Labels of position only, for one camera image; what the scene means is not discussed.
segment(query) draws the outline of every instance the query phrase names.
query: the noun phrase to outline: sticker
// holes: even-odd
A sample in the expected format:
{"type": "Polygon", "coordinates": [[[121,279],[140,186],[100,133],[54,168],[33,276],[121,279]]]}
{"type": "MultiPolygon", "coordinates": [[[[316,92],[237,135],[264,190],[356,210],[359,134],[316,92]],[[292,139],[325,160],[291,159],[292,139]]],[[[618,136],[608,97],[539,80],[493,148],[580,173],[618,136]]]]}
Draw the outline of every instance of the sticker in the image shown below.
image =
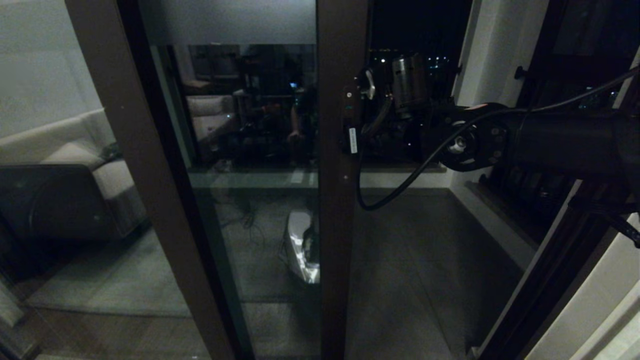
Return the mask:
{"type": "Polygon", "coordinates": [[[351,153],[356,154],[358,152],[358,139],[355,127],[349,128],[349,143],[351,144],[351,153]]]}

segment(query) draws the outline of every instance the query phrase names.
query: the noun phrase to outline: night sky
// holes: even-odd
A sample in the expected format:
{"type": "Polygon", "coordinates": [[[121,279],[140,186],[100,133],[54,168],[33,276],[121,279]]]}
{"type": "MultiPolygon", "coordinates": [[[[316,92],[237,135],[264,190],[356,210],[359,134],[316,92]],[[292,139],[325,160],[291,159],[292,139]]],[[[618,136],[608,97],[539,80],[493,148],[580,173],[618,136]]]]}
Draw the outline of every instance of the night sky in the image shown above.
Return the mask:
{"type": "Polygon", "coordinates": [[[460,51],[471,0],[374,0],[371,49],[454,56],[460,51]]]}

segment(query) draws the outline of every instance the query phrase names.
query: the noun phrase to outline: couch cushion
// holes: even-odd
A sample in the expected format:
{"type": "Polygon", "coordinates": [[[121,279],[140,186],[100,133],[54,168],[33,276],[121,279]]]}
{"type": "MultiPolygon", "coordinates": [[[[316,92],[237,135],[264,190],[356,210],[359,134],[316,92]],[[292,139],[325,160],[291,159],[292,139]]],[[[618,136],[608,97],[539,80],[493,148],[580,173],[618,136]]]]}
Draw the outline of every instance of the couch cushion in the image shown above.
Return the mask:
{"type": "Polygon", "coordinates": [[[147,212],[124,160],[106,163],[93,172],[122,236],[145,219],[147,212]]]}
{"type": "Polygon", "coordinates": [[[80,164],[95,170],[104,160],[87,149],[81,143],[70,142],[42,160],[43,164],[80,164]]]}
{"type": "Polygon", "coordinates": [[[187,104],[192,117],[222,115],[234,112],[231,95],[187,96],[187,104]]]}
{"type": "Polygon", "coordinates": [[[35,164],[68,143],[98,156],[115,141],[103,109],[0,139],[0,164],[35,164]]]}
{"type": "Polygon", "coordinates": [[[237,131],[238,123],[235,115],[215,115],[193,118],[193,130],[198,141],[222,134],[237,131]]]}

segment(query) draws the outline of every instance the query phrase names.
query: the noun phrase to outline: rug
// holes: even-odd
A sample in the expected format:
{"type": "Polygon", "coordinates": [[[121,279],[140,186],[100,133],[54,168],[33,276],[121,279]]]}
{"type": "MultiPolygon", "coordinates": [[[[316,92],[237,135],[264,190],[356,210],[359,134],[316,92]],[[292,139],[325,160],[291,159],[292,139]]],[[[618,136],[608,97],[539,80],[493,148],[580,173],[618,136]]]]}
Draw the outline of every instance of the rug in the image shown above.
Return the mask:
{"type": "Polygon", "coordinates": [[[156,232],[90,247],[30,296],[32,307],[191,317],[156,232]]]}

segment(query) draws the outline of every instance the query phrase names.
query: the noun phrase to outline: cable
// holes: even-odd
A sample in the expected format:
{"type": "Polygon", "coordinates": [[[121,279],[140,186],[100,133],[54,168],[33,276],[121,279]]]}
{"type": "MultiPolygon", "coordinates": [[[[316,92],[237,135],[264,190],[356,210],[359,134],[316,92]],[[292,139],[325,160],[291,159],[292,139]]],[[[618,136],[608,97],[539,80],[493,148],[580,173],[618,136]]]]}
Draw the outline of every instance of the cable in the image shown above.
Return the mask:
{"type": "Polygon", "coordinates": [[[375,202],[374,204],[366,204],[364,202],[364,199],[362,198],[362,189],[360,188],[360,173],[362,172],[362,154],[364,152],[364,147],[363,147],[363,151],[360,151],[360,161],[358,164],[358,175],[356,176],[356,197],[358,199],[358,203],[360,204],[360,206],[367,210],[367,211],[373,211],[373,210],[377,210],[380,209],[381,207],[383,207],[384,205],[387,205],[389,202],[393,201],[396,197],[398,197],[403,191],[405,191],[417,178],[418,176],[420,176],[420,174],[424,171],[425,168],[427,168],[427,166],[429,165],[429,163],[431,162],[431,160],[433,160],[433,158],[449,143],[452,142],[456,139],[456,137],[460,134],[462,134],[462,132],[466,131],[468,128],[470,128],[471,126],[477,124],[478,122],[487,119],[489,117],[493,117],[496,115],[503,115],[503,114],[508,114],[508,113],[527,113],[527,112],[532,112],[532,113],[539,113],[539,112],[543,112],[543,111],[548,111],[548,110],[553,110],[553,109],[557,109],[557,108],[561,108],[567,104],[570,104],[572,102],[578,101],[578,100],[582,100],[585,97],[589,97],[591,95],[595,95],[598,94],[600,92],[603,92],[604,90],[607,90],[608,88],[615,86],[621,82],[623,82],[624,80],[628,79],[628,78],[632,78],[634,76],[638,75],[638,67],[634,67],[632,69],[630,69],[629,71],[627,71],[626,73],[618,76],[617,78],[604,83],[588,92],[585,92],[583,94],[580,94],[578,96],[572,97],[571,99],[565,100],[565,101],[561,101],[561,102],[557,102],[555,104],[551,104],[548,106],[542,106],[540,108],[534,108],[534,109],[523,109],[523,108],[515,108],[515,109],[503,109],[503,110],[497,110],[497,111],[492,111],[490,113],[486,113],[484,115],[480,115],[476,118],[474,118],[473,120],[470,120],[466,123],[464,123],[464,125],[460,126],[458,128],[458,130],[456,130],[453,134],[451,134],[449,137],[447,137],[442,143],[440,143],[440,145],[433,151],[431,152],[431,154],[427,157],[427,160],[425,162],[422,163],[422,165],[420,165],[418,168],[416,168],[411,175],[409,175],[409,177],[407,177],[402,184],[400,184],[393,192],[391,192],[389,195],[387,195],[386,197],[384,197],[382,200],[375,202]]]}
{"type": "Polygon", "coordinates": [[[392,103],[393,103],[393,98],[391,96],[388,96],[385,99],[385,102],[383,103],[382,108],[378,113],[378,116],[376,116],[376,118],[373,120],[373,123],[371,124],[371,126],[369,126],[366,130],[363,129],[362,135],[365,140],[372,138],[378,132],[378,129],[380,128],[383,121],[386,119],[387,115],[389,114],[389,110],[391,110],[392,103]]]}

